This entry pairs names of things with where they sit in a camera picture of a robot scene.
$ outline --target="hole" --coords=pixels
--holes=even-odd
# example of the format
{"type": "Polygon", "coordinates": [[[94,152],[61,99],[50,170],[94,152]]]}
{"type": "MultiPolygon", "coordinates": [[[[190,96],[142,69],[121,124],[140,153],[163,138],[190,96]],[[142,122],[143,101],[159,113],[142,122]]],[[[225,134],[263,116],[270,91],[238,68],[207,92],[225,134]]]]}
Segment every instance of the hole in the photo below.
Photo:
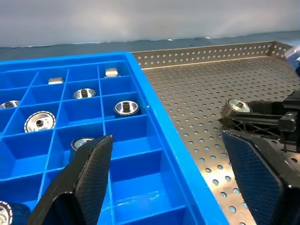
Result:
{"type": "Polygon", "coordinates": [[[225,192],[221,192],[220,194],[221,194],[221,196],[224,197],[224,198],[227,197],[227,194],[226,194],[225,192]]]}
{"type": "Polygon", "coordinates": [[[218,180],[212,180],[212,183],[213,183],[214,185],[218,186],[219,181],[218,181],[218,180]]]}
{"type": "Polygon", "coordinates": [[[229,207],[229,210],[230,210],[232,213],[236,213],[236,208],[233,207],[233,206],[230,206],[230,207],[229,207]]]}
{"type": "Polygon", "coordinates": [[[240,190],[239,190],[238,188],[234,188],[234,189],[233,189],[233,192],[236,193],[236,194],[239,194],[239,193],[240,193],[240,190]]]}
{"type": "Polygon", "coordinates": [[[248,209],[248,206],[247,206],[247,204],[245,202],[242,202],[241,205],[243,206],[243,208],[248,209]]]}

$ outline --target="blue plastic organizer tray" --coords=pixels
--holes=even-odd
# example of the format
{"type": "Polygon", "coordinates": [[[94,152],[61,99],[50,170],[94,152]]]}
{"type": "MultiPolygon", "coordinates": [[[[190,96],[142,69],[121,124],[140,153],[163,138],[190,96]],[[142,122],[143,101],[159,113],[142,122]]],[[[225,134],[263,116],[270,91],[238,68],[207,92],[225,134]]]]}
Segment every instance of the blue plastic organizer tray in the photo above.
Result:
{"type": "Polygon", "coordinates": [[[126,52],[0,63],[0,200],[34,209],[68,164],[71,141],[114,135],[99,225],[228,224],[133,55],[126,52]],[[120,76],[105,78],[106,68],[120,76]],[[63,84],[48,85],[63,77],[63,84]],[[92,98],[74,91],[95,89],[92,98]],[[133,100],[139,115],[116,119],[114,105],[133,100]],[[50,111],[54,129],[24,132],[33,113],[50,111]]]}

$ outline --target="black textured pad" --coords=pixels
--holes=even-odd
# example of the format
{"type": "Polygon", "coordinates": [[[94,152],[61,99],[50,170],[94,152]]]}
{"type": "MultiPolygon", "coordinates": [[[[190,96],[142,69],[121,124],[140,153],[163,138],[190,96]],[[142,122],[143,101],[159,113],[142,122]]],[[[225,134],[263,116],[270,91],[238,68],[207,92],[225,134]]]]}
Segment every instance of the black textured pad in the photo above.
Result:
{"type": "Polygon", "coordinates": [[[106,193],[113,136],[82,145],[52,181],[29,225],[95,225],[106,193]]]}
{"type": "Polygon", "coordinates": [[[283,185],[249,140],[223,132],[232,169],[241,194],[258,225],[277,219],[283,185]]]}

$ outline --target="tray compartment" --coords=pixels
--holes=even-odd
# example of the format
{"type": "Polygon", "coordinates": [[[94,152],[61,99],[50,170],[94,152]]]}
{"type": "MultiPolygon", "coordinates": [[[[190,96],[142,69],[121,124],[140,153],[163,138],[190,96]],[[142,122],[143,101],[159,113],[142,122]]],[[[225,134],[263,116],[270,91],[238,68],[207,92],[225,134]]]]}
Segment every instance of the tray compartment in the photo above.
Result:
{"type": "Polygon", "coordinates": [[[66,127],[99,121],[102,121],[100,97],[74,99],[62,102],[57,126],[66,127]]]}
{"type": "Polygon", "coordinates": [[[119,76],[131,75],[128,65],[125,61],[111,61],[111,62],[101,63],[99,65],[100,78],[105,78],[105,70],[107,68],[117,68],[119,76]]]}
{"type": "Polygon", "coordinates": [[[172,183],[175,185],[170,186],[168,183],[169,179],[175,177],[163,151],[112,160],[110,171],[117,222],[158,214],[184,205],[178,184],[172,183]]]}
{"type": "Polygon", "coordinates": [[[24,70],[0,74],[0,89],[29,87],[36,73],[36,70],[24,70]]]}
{"type": "Polygon", "coordinates": [[[15,108],[0,110],[0,136],[3,135],[3,131],[7,126],[10,118],[12,117],[13,113],[15,112],[15,108]]]}
{"type": "Polygon", "coordinates": [[[18,100],[22,101],[27,88],[0,90],[0,104],[8,101],[18,100]]]}
{"type": "Polygon", "coordinates": [[[105,122],[107,134],[113,134],[112,158],[160,149],[160,142],[148,116],[140,115],[105,122]]]}
{"type": "Polygon", "coordinates": [[[130,76],[101,79],[100,85],[102,95],[114,95],[136,91],[134,81],[130,76]]]}
{"type": "Polygon", "coordinates": [[[11,203],[23,203],[32,211],[38,202],[42,174],[0,182],[0,199],[11,203]]]}
{"type": "Polygon", "coordinates": [[[62,168],[68,165],[71,142],[80,137],[97,138],[104,134],[103,123],[83,124],[55,130],[47,169],[62,168]]]}
{"type": "Polygon", "coordinates": [[[145,106],[137,92],[118,94],[118,95],[109,95],[109,96],[102,97],[105,120],[115,119],[114,106],[118,102],[125,101],[125,100],[134,101],[140,106],[139,112],[134,116],[147,113],[145,106]]]}
{"type": "Polygon", "coordinates": [[[80,89],[90,88],[96,91],[95,96],[100,96],[99,89],[99,80],[88,80],[88,81],[79,81],[79,82],[71,82],[66,84],[66,88],[64,91],[63,100],[71,100],[73,98],[73,94],[75,91],[80,89]]]}
{"type": "Polygon", "coordinates": [[[0,179],[42,173],[45,170],[52,131],[2,138],[0,179]]]}
{"type": "Polygon", "coordinates": [[[85,65],[69,68],[67,82],[98,79],[98,66],[85,65]]]}
{"type": "Polygon", "coordinates": [[[65,67],[46,68],[39,70],[33,85],[48,85],[50,78],[62,77],[64,81],[67,80],[68,69],[65,67]]]}
{"type": "Polygon", "coordinates": [[[59,102],[64,84],[47,86],[32,86],[29,88],[22,105],[36,105],[50,102],[59,102]]]}
{"type": "Polygon", "coordinates": [[[25,133],[24,124],[26,120],[34,113],[39,111],[51,112],[55,118],[57,118],[57,111],[59,108],[58,103],[42,104],[42,105],[32,105],[17,107],[15,114],[7,125],[7,129],[4,131],[5,135],[15,135],[25,133]]]}

